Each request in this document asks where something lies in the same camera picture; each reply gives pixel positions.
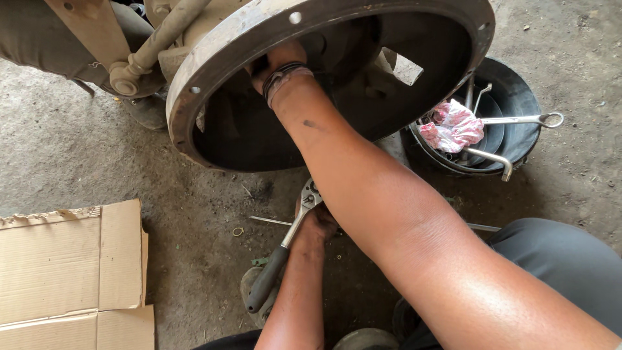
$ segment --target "ratchet wrench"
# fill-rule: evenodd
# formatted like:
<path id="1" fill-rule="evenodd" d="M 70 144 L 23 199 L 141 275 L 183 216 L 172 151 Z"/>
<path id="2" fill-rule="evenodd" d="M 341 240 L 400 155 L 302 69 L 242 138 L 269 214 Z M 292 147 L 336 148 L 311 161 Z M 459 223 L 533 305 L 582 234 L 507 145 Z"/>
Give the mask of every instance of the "ratchet wrench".
<path id="1" fill-rule="evenodd" d="M 315 187 L 315 182 L 313 179 L 309 179 L 300 193 L 300 210 L 298 210 L 298 215 L 296 215 L 294 223 L 289 228 L 289 231 L 287 231 L 281 244 L 270 254 L 266 267 L 264 267 L 264 270 L 253 283 L 251 294 L 246 300 L 246 310 L 248 312 L 257 313 L 264 305 L 272 286 L 274 286 L 276 282 L 277 276 L 287 262 L 289 247 L 292 245 L 302 220 L 311 209 L 319 203 L 322 203 L 322 201 L 322 196 L 320 195 L 320 191 L 317 190 L 317 187 Z"/>
<path id="2" fill-rule="evenodd" d="M 552 116 L 558 116 L 561 118 L 561 120 L 555 124 L 547 124 L 546 123 L 547 119 L 549 119 Z M 555 128 L 559 128 L 564 123 L 564 115 L 561 113 L 553 112 L 553 113 L 547 113 L 543 115 L 532 115 L 532 116 L 504 116 L 501 118 L 483 118 L 481 121 L 484 123 L 484 125 L 535 123 L 548 129 L 555 129 Z"/>

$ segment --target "shoe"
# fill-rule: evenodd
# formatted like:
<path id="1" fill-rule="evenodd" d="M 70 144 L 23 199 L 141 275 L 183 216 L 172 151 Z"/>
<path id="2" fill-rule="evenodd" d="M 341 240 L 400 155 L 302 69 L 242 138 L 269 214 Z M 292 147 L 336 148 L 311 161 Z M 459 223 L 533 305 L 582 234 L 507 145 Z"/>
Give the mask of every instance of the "shoe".
<path id="1" fill-rule="evenodd" d="M 395 334 L 399 343 L 402 344 L 417 329 L 421 322 L 421 317 L 406 299 L 401 298 L 395 304 L 395 309 L 393 309 L 392 322 L 393 334 Z"/>
<path id="2" fill-rule="evenodd" d="M 125 98 L 123 105 L 140 125 L 149 130 L 164 130 L 166 122 L 166 99 L 159 93 L 143 98 Z"/>
<path id="3" fill-rule="evenodd" d="M 251 267 L 244 276 L 242 276 L 242 280 L 239 283 L 239 291 L 242 293 L 242 300 L 244 301 L 244 305 L 246 305 L 246 300 L 248 296 L 251 294 L 251 288 L 253 287 L 253 283 L 259 277 L 259 274 L 264 270 L 263 267 Z M 274 287 L 270 291 L 268 295 L 268 299 L 264 303 L 264 306 L 259 309 L 258 313 L 249 313 L 253 322 L 257 328 L 263 328 L 266 325 L 266 320 L 272 311 L 272 307 L 274 306 L 274 302 L 276 301 L 276 296 L 279 294 L 279 288 L 281 287 L 281 281 L 277 279 Z"/>
<path id="4" fill-rule="evenodd" d="M 333 350 L 397 350 L 395 336 L 376 328 L 363 328 L 343 337 Z"/>

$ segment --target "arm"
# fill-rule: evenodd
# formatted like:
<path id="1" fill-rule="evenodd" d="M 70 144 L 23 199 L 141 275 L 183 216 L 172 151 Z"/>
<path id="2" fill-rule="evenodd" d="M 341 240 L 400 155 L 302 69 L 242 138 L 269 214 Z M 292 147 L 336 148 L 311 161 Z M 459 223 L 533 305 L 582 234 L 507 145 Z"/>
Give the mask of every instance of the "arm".
<path id="1" fill-rule="evenodd" d="M 291 58 L 269 56 L 273 66 Z M 294 77 L 272 107 L 331 213 L 444 348 L 619 345 L 610 330 L 487 247 L 440 194 L 352 129 L 313 78 Z"/>
<path id="2" fill-rule="evenodd" d="M 324 241 L 336 229 L 337 223 L 323 207 L 307 214 L 292 244 L 279 294 L 255 349 L 324 348 Z"/>

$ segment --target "dirt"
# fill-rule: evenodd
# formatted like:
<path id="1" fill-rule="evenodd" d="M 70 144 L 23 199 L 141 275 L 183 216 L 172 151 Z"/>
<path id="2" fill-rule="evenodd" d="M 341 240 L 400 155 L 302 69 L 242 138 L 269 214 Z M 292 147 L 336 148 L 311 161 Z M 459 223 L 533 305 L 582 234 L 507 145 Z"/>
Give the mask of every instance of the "dirt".
<path id="1" fill-rule="evenodd" d="M 490 54 L 526 79 L 543 111 L 562 112 L 567 122 L 542 132 L 509 184 L 419 174 L 469 222 L 558 220 L 621 254 L 622 5 L 497 0 L 493 6 Z M 139 197 L 151 234 L 148 300 L 159 349 L 190 349 L 254 329 L 239 279 L 286 228 L 248 216 L 293 220 L 306 169 L 207 171 L 180 156 L 167 133 L 141 128 L 110 95 L 97 91 L 91 99 L 62 77 L 6 61 L 0 96 L 0 216 Z M 406 162 L 397 138 L 384 144 Z M 237 227 L 244 229 L 240 237 L 232 234 Z M 324 274 L 327 344 L 358 328 L 391 329 L 399 295 L 347 236 L 327 247 Z"/>

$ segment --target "bracelet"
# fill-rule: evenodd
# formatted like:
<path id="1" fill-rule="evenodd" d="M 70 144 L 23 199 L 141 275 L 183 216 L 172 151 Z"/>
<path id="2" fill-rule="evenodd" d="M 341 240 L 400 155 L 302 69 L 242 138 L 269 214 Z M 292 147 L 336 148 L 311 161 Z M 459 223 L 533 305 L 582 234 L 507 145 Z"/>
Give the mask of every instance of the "bracelet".
<path id="1" fill-rule="evenodd" d="M 290 62 L 280 66 L 266 79 L 261 91 L 270 109 L 272 109 L 272 99 L 274 95 L 285 83 L 296 75 L 310 75 L 313 77 L 313 72 L 302 62 Z"/>

